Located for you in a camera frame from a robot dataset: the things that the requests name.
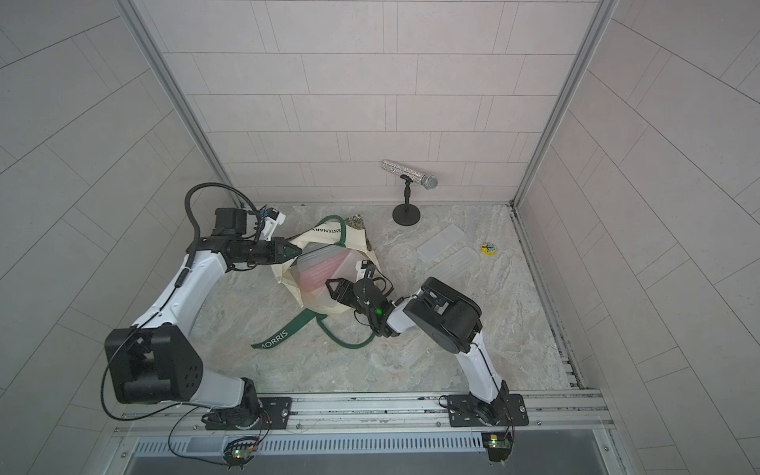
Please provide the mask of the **aluminium mounting rail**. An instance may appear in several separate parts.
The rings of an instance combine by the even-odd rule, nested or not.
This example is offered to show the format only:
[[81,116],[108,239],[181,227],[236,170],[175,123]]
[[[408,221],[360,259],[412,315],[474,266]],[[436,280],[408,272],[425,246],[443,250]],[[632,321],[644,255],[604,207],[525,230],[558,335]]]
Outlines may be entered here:
[[[552,429],[613,429],[612,414],[599,390],[518,390],[510,399],[522,403],[510,409],[517,431]],[[445,409],[441,392],[293,393],[287,410],[269,406],[277,427],[271,435],[318,433],[433,433],[434,431],[496,431],[496,427],[451,425],[462,417]]]

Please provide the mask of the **green circuit board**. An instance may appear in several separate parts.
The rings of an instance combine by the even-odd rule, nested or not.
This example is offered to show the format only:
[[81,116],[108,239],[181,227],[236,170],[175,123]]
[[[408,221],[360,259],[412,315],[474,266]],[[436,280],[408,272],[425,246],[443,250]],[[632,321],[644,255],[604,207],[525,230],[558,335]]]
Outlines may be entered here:
[[243,469],[255,458],[259,444],[258,437],[240,437],[230,441],[223,450],[223,459],[229,469]]
[[514,435],[506,433],[481,433],[482,444],[490,462],[507,461],[514,448]]

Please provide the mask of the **clear translucent pencil case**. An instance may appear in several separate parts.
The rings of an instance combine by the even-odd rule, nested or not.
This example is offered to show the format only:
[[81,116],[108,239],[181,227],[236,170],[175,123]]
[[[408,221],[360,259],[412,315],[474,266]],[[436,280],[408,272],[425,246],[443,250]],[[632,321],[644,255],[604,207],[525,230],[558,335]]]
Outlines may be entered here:
[[464,236],[464,231],[456,225],[449,225],[417,248],[423,262],[433,262]]

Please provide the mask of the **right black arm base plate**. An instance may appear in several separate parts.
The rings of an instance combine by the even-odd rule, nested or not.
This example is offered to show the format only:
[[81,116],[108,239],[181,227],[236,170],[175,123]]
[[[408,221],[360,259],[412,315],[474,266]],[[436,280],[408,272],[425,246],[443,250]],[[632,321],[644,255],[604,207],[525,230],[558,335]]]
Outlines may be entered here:
[[524,398],[520,394],[498,396],[492,403],[467,395],[445,395],[439,405],[448,413],[454,428],[526,427],[530,424]]

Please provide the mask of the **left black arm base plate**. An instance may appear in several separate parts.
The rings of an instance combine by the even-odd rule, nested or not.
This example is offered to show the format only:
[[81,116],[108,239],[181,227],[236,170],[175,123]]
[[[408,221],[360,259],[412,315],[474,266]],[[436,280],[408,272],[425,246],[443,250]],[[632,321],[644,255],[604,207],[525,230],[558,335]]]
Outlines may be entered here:
[[287,428],[292,403],[290,397],[243,401],[235,408],[211,410],[201,421],[207,431],[278,431]]

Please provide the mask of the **pink translucent pencil case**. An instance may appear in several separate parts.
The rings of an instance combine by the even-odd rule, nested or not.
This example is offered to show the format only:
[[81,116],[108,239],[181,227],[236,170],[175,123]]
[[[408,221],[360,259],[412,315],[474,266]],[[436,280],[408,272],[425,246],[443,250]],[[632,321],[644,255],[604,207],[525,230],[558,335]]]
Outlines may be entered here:
[[297,259],[294,278],[304,292],[325,291],[325,282],[331,278],[345,278],[354,282],[358,261],[362,261],[362,256],[353,249],[310,243],[306,255]]

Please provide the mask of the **black microphone stand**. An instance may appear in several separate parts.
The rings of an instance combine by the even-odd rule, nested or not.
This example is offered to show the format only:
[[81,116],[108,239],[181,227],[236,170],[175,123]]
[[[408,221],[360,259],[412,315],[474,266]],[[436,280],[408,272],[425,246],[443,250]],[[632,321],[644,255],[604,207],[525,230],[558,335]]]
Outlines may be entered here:
[[400,226],[412,227],[419,223],[421,212],[417,206],[411,203],[411,185],[413,179],[406,174],[402,174],[401,178],[405,182],[404,202],[393,210],[392,218],[394,222]]

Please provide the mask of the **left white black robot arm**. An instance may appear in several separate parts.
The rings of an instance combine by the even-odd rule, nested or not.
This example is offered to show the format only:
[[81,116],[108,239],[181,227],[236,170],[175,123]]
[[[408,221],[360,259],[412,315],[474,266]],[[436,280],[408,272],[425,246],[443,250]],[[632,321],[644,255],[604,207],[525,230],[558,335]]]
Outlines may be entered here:
[[208,237],[196,233],[182,265],[160,298],[126,329],[105,340],[108,369],[122,404],[185,403],[208,409],[209,431],[249,429],[259,424],[263,409],[255,384],[207,370],[188,340],[200,308],[218,280],[233,271],[285,263],[301,253],[274,233],[283,213],[266,208],[257,213],[256,230],[247,233],[251,212],[221,208]]

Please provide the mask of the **small yellow toy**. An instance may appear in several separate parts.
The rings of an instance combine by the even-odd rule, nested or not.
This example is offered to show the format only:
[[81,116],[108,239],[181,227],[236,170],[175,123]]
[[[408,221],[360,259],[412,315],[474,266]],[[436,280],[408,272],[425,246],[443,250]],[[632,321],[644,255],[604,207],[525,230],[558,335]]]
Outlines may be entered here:
[[498,249],[494,243],[483,243],[480,247],[480,251],[485,255],[496,255]]

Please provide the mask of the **ribbed clear pencil case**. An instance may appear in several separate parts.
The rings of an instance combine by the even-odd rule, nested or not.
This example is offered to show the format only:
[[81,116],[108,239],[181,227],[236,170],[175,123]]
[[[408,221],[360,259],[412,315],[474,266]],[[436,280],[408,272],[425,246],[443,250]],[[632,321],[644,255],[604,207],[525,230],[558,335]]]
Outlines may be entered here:
[[439,280],[449,282],[461,277],[469,271],[479,261],[478,253],[470,247],[459,249],[454,255],[447,257],[441,263],[439,269]]

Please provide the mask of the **silver glitter microphone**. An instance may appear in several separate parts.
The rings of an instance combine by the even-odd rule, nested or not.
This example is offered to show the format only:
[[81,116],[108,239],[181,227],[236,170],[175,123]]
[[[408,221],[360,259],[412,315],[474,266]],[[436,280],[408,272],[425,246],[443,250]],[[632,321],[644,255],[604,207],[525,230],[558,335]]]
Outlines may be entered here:
[[439,185],[439,180],[437,180],[435,176],[428,174],[427,172],[421,172],[409,168],[408,166],[393,160],[382,160],[381,168],[401,178],[409,179],[411,182],[420,184],[425,190],[433,190]]

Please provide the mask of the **cream canvas tote bag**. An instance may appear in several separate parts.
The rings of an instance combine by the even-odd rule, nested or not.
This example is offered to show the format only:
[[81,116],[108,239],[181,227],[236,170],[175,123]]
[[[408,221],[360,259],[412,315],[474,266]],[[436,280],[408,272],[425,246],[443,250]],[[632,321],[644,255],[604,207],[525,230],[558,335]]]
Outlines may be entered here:
[[338,338],[325,324],[329,316],[350,310],[350,306],[334,299],[331,292],[336,291],[343,280],[354,283],[364,261],[376,261],[376,255],[368,247],[364,229],[352,227],[349,221],[338,215],[330,215],[316,227],[289,239],[288,243],[302,249],[302,255],[273,265],[272,271],[275,280],[286,287],[302,311],[280,331],[252,347],[272,350],[312,321],[343,348],[359,350],[370,344],[374,336],[351,344]]

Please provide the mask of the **left green circuit board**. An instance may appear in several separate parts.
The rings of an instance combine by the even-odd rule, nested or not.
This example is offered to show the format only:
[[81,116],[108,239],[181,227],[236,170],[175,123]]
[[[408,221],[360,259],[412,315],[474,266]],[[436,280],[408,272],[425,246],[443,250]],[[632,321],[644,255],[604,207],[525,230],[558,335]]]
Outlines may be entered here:
[[243,469],[255,458],[259,444],[258,437],[240,437],[230,441],[223,450],[223,459],[229,469]]

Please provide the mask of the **right green circuit board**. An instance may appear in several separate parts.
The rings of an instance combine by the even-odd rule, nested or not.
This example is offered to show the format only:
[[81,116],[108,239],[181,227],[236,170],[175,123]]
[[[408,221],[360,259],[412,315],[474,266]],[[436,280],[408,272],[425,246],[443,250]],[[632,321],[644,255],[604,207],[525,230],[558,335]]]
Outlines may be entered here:
[[482,444],[490,462],[507,461],[514,448],[514,435],[506,433],[481,433]]

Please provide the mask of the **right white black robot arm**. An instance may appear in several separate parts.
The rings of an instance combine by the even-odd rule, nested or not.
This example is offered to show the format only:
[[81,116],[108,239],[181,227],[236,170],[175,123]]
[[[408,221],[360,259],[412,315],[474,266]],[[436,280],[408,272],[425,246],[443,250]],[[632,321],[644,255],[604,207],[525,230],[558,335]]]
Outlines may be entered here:
[[397,302],[389,300],[369,275],[355,282],[329,279],[326,287],[332,300],[366,317],[374,336],[396,338],[418,328],[456,356],[469,392],[445,398],[443,407],[451,415],[469,424],[512,425],[509,387],[488,356],[482,334],[482,310],[472,299],[435,277],[428,278],[411,297]]

